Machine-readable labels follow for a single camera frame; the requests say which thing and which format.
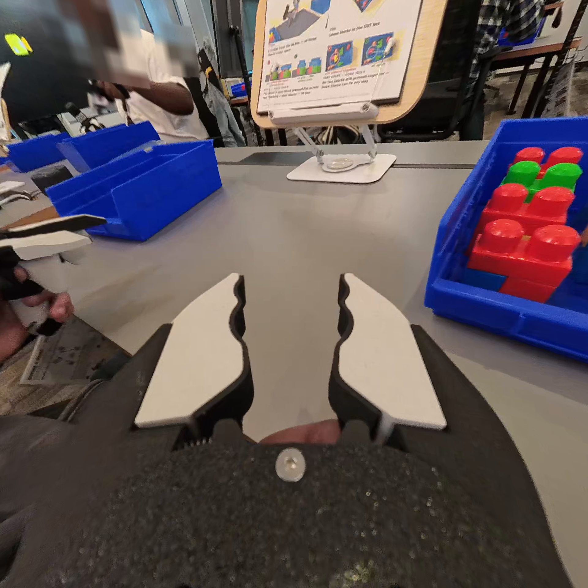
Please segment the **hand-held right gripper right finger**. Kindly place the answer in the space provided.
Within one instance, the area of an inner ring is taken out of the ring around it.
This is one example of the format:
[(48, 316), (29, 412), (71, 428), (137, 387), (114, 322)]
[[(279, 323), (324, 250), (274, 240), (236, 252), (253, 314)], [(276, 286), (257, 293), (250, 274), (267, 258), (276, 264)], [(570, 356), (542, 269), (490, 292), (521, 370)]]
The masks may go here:
[(352, 273), (339, 278), (339, 340), (328, 400), (341, 438), (386, 445), (400, 426), (444, 431), (447, 419), (412, 325), (387, 298)]

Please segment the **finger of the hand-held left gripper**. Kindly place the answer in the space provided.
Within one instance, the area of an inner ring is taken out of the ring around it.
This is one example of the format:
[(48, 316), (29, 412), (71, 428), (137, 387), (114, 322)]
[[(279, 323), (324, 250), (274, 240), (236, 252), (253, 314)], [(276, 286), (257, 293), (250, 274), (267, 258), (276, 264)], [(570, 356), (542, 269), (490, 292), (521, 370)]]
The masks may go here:
[(40, 222), (1, 229), (1, 240), (25, 238), (59, 231), (80, 232), (107, 224), (107, 218), (94, 215), (56, 217)]
[(85, 232), (66, 230), (26, 235), (24, 231), (9, 233), (1, 239), (1, 266), (57, 257), (63, 262), (80, 265), (88, 253), (92, 239)]

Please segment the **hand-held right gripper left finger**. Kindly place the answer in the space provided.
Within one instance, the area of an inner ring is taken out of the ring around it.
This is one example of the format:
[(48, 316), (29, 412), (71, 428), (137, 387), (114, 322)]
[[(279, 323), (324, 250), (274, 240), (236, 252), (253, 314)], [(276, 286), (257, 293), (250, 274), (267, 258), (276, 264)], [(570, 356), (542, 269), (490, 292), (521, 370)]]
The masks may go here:
[(170, 324), (135, 416), (139, 429), (181, 425), (210, 439), (218, 422), (239, 429), (254, 400), (246, 331), (245, 278), (231, 273)]

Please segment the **blue plastic storage bin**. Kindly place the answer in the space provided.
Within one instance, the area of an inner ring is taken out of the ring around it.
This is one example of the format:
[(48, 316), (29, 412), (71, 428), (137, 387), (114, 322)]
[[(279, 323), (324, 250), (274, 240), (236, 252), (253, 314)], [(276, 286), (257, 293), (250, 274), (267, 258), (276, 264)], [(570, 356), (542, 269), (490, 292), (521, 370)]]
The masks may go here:
[(49, 134), (13, 143), (8, 155), (1, 158), (1, 165), (17, 173), (26, 173), (58, 163), (64, 156), (57, 145), (70, 138), (67, 133)]
[(64, 139), (56, 148), (78, 173), (88, 172), (147, 143), (159, 142), (151, 122), (124, 124)]
[(575, 230), (587, 226), (587, 116), (503, 121), (440, 221), (424, 305), (443, 318), (587, 363), (587, 284), (578, 283), (574, 272), (548, 303), (493, 293), (462, 281), (466, 246), (483, 205), (505, 177), (516, 152), (528, 146), (549, 152), (574, 146), (584, 152), (583, 175), (569, 219)]
[(93, 215), (95, 236), (144, 242), (222, 187), (211, 140), (136, 151), (47, 188), (62, 217)]

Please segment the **red two-stud toy block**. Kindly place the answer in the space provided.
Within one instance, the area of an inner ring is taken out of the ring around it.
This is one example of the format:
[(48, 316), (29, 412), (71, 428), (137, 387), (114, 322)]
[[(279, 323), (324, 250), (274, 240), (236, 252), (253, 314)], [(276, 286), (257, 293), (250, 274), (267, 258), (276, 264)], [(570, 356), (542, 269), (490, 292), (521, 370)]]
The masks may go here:
[(497, 187), (481, 212), (474, 235), (480, 234), (490, 222), (501, 219), (518, 222), (526, 236), (544, 226), (566, 224), (568, 209), (575, 199), (570, 189), (546, 187), (526, 202), (528, 195), (528, 190), (517, 183)]
[(558, 287), (580, 241), (575, 229), (561, 224), (542, 226), (526, 239), (518, 221), (497, 219), (477, 236), (467, 268)]

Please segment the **grey desk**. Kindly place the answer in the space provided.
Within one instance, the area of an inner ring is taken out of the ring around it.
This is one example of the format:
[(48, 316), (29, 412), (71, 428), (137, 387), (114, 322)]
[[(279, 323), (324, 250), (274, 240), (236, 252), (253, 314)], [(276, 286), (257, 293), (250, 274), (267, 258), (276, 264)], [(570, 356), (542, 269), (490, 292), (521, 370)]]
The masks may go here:
[(96, 239), (67, 279), (77, 317), (129, 353), (230, 273), (245, 277), (260, 440), (331, 417), (339, 276), (351, 272), (444, 349), (500, 417), (539, 491), (571, 581), (587, 587), (587, 366), (424, 306), (438, 224), (485, 142), (393, 148), (366, 187), (293, 182), (290, 167), (224, 165), (222, 189), (145, 243)]

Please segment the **person's left hand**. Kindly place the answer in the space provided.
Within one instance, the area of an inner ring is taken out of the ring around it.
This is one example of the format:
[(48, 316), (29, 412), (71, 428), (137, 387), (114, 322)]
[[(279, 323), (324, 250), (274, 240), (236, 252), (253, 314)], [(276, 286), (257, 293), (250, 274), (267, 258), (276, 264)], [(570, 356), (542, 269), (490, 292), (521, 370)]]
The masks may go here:
[[(74, 314), (74, 306), (67, 292), (55, 294), (43, 290), (37, 295), (23, 298), (27, 307), (49, 304), (48, 317), (58, 323), (67, 322)], [(1, 364), (10, 359), (32, 338), (28, 329), (21, 323), (8, 301), (1, 298)]]

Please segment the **person's right hand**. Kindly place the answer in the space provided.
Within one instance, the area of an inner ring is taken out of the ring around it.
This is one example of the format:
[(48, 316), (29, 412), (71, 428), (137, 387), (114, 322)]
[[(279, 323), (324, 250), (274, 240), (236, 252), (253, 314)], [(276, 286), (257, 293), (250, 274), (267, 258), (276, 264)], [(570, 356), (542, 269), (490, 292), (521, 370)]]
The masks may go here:
[(290, 427), (260, 440), (264, 445), (334, 445), (341, 437), (339, 422), (327, 419), (321, 422)]

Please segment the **printed paper sheet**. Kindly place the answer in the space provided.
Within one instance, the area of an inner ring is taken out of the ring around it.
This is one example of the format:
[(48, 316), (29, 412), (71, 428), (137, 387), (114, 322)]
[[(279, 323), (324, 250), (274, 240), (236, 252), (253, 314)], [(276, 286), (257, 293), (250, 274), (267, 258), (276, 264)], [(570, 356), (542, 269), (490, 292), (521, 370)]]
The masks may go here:
[(65, 329), (38, 337), (21, 385), (57, 385), (90, 381), (104, 341), (97, 334), (76, 334)]

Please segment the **black monitor screen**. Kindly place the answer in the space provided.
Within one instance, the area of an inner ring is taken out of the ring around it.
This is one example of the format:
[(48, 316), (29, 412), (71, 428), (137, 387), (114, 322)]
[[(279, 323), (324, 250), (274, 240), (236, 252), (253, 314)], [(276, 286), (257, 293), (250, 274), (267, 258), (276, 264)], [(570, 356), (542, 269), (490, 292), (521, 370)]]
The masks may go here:
[(59, 1), (1, 1), (1, 63), (10, 63), (2, 98), (12, 123), (87, 107), (82, 77)]

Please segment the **white stand with wooden board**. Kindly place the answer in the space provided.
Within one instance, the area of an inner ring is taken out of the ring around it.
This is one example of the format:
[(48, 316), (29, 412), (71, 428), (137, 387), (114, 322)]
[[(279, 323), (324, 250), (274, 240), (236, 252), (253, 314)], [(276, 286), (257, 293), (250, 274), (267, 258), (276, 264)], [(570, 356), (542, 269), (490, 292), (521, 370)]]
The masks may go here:
[[(410, 112), (425, 89), (433, 54), (442, 27), (447, 1), (422, 1), (401, 99), (395, 103), (376, 103), (367, 99), (327, 107), (305, 107), (258, 113), (266, 1), (259, 1), (254, 38), (253, 85), (250, 105), (254, 121), (263, 129), (293, 129), (304, 145), (311, 149), (313, 159), (287, 175), (292, 181), (375, 183), (393, 166), (396, 156), (378, 153), (370, 126), (391, 123)], [(364, 137), (364, 151), (357, 154), (328, 154), (307, 132), (311, 127), (356, 125)]]

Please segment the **denim jacket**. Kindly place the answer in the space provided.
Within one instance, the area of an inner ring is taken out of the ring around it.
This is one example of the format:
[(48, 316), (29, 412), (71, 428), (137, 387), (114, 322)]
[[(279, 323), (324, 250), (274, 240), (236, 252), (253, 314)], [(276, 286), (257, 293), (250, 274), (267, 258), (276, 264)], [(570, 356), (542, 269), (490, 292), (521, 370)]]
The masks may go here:
[(224, 95), (221, 82), (214, 68), (216, 54), (210, 36), (204, 36), (202, 48), (198, 53), (200, 67), (200, 84), (203, 99), (211, 114), (214, 115), (219, 129), (215, 137), (220, 137), (227, 148), (246, 146), (245, 136), (229, 101)]

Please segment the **black white striped bag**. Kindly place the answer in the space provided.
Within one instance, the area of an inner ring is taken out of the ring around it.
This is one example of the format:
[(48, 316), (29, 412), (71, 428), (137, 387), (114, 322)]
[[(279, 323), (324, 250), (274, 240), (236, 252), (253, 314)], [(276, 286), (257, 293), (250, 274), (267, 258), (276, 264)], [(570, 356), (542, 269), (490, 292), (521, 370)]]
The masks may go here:
[(319, 129), (314, 137), (318, 145), (364, 144), (364, 137), (356, 125), (326, 126)]

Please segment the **black office chair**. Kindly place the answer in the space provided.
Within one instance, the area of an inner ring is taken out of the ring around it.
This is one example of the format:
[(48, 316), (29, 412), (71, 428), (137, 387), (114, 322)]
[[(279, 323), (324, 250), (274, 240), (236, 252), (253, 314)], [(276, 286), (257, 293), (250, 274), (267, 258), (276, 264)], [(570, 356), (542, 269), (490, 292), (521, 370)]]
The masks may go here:
[(383, 143), (444, 140), (457, 129), (474, 56), (481, 1), (448, 1), (429, 77), (415, 107), (378, 126)]

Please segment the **wooden work table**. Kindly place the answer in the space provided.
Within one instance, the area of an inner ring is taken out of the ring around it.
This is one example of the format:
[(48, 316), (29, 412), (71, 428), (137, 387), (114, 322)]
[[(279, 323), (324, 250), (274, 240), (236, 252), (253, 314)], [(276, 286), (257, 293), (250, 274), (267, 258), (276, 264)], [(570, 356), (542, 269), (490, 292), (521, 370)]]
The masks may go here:
[(523, 68), (518, 78), (518, 84), (507, 114), (515, 114), (518, 99), (531, 66), (538, 59), (543, 59), (529, 96), (527, 97), (523, 112), (520, 115), (522, 119), (540, 117), (546, 107), (548, 94), (553, 89), (556, 78), (560, 74), (569, 52), (578, 49), (582, 40), (583, 37), (578, 36), (571, 41), (562, 43), (552, 43), (550, 45), (526, 49), (508, 48), (499, 53), (490, 66), (492, 72), (517, 67)]

